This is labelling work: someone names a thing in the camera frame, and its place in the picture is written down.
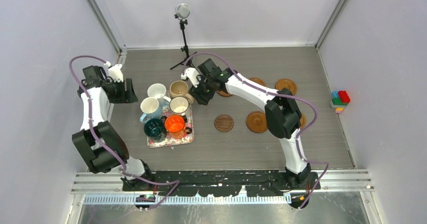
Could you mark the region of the orange-brown wooden coaster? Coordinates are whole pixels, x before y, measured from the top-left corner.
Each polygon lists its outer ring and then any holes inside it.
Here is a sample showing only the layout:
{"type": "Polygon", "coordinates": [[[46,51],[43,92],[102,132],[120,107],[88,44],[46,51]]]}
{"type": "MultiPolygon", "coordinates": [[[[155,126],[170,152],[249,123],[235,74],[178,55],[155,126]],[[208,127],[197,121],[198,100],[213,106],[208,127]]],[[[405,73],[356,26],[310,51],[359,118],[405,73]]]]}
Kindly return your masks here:
{"type": "Polygon", "coordinates": [[[292,95],[295,95],[298,91],[297,84],[291,79],[279,79],[275,83],[275,88],[279,91],[286,88],[292,93],[292,95]]]}

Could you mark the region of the small orange-brown coaster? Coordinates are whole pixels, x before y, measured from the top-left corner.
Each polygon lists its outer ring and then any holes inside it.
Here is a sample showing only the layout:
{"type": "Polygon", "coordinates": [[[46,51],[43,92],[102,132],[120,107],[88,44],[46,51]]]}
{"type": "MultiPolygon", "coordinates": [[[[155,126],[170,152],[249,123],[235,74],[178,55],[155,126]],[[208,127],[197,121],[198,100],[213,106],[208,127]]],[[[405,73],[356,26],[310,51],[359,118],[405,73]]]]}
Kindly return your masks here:
{"type": "Polygon", "coordinates": [[[301,119],[300,119],[300,129],[303,129],[306,126],[306,116],[304,113],[302,113],[301,119]]]}

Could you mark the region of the beige mug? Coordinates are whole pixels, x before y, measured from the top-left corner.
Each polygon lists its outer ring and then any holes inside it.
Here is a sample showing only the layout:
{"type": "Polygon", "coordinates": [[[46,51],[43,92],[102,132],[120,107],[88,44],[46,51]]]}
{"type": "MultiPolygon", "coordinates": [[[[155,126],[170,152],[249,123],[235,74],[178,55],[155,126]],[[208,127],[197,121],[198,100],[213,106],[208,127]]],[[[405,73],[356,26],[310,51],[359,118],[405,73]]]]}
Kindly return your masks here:
{"type": "Polygon", "coordinates": [[[189,86],[185,81],[175,81],[169,86],[169,94],[171,98],[184,97],[190,104],[194,103],[194,98],[189,93],[189,86]]]}

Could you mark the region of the dark walnut small coaster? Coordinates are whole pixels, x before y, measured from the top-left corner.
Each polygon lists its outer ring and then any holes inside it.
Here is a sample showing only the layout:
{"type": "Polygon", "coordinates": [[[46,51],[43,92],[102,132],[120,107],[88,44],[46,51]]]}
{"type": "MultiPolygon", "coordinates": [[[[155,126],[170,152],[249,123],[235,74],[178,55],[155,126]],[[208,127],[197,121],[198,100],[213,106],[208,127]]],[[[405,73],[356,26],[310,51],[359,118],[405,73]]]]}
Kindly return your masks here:
{"type": "Polygon", "coordinates": [[[215,118],[214,126],[220,132],[228,132],[234,127],[234,121],[230,115],[222,114],[215,118]]]}

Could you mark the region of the matte brown wooden coaster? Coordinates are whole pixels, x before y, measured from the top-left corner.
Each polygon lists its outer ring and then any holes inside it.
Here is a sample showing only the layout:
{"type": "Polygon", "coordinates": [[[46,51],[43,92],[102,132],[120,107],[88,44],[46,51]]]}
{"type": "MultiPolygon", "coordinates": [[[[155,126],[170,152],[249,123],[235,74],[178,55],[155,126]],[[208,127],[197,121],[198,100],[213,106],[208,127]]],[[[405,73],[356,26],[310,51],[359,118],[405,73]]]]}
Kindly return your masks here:
{"type": "Polygon", "coordinates": [[[264,133],[268,130],[265,113],[262,111],[253,111],[246,117],[248,129],[255,133],[264,133]]]}

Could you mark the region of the floral serving tray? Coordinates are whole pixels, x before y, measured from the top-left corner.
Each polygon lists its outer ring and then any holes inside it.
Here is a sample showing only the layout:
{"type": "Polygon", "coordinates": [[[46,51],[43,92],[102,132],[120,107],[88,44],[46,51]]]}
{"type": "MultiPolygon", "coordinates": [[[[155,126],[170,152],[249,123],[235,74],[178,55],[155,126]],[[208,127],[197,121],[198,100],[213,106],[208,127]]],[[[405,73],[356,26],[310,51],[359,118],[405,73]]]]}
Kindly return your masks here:
{"type": "Polygon", "coordinates": [[[181,145],[187,144],[194,141],[194,126],[193,126],[193,118],[192,118],[192,107],[186,111],[186,117],[188,122],[186,122],[186,127],[190,127],[192,129],[192,133],[186,133],[182,138],[177,139],[171,137],[167,134],[166,138],[163,141],[155,142],[147,137],[147,146],[150,148],[164,147],[164,146],[173,146],[173,145],[181,145]]]}

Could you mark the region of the light brown wooden coaster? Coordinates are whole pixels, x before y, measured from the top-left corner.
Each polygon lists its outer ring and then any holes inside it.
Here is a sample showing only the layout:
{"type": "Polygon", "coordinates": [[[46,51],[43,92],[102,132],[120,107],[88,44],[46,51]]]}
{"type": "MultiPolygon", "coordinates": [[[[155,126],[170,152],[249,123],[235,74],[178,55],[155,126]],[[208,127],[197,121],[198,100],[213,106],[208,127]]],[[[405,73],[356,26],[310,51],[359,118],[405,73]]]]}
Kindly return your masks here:
{"type": "Polygon", "coordinates": [[[249,78],[249,80],[252,81],[252,82],[254,82],[254,83],[257,83],[257,84],[259,84],[259,85],[261,85],[263,87],[266,87],[265,82],[262,79],[260,79],[260,78],[252,77],[252,78],[249,78]]]}

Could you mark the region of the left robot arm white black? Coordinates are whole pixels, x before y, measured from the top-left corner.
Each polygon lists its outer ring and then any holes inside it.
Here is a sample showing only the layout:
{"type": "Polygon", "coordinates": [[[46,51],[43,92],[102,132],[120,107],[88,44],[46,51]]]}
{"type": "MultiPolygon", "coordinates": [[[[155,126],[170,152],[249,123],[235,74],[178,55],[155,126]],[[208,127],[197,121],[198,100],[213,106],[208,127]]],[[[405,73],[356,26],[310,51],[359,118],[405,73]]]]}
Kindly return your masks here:
{"type": "Polygon", "coordinates": [[[154,186],[154,177],[148,165],[130,156],[123,139],[108,121],[113,104],[130,104],[138,101],[131,79],[119,79],[120,67],[109,70],[108,76],[101,66],[83,69],[84,89],[78,95],[84,103],[84,119],[81,130],[72,135],[72,142],[87,164],[90,172],[118,172],[122,163],[126,165],[130,185],[135,184],[143,191],[154,186]]]}

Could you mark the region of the glossy brown wooden coaster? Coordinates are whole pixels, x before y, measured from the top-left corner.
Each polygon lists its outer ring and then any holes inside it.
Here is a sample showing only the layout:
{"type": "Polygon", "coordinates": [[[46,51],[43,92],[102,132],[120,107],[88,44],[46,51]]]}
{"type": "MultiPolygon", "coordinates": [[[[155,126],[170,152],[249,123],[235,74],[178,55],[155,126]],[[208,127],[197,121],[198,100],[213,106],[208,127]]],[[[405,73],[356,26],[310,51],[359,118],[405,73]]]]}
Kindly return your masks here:
{"type": "Polygon", "coordinates": [[[217,93],[222,97],[230,97],[232,94],[224,92],[224,91],[217,91],[217,93]]]}

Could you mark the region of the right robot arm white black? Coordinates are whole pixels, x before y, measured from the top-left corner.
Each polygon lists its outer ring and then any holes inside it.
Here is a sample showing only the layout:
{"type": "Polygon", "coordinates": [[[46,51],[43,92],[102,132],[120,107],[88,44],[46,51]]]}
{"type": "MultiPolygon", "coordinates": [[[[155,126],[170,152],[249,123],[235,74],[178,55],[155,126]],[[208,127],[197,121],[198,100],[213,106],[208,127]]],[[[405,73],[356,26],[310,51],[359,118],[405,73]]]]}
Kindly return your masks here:
{"type": "Polygon", "coordinates": [[[198,67],[194,67],[188,59],[184,65],[181,78],[191,82],[189,93],[198,104],[208,105],[216,91],[223,91],[263,109],[269,132],[279,139],[282,146],[288,184],[294,189],[302,188],[308,181],[311,166],[305,160],[298,136],[302,113],[291,91],[264,87],[231,67],[220,69],[211,59],[198,67]]]}

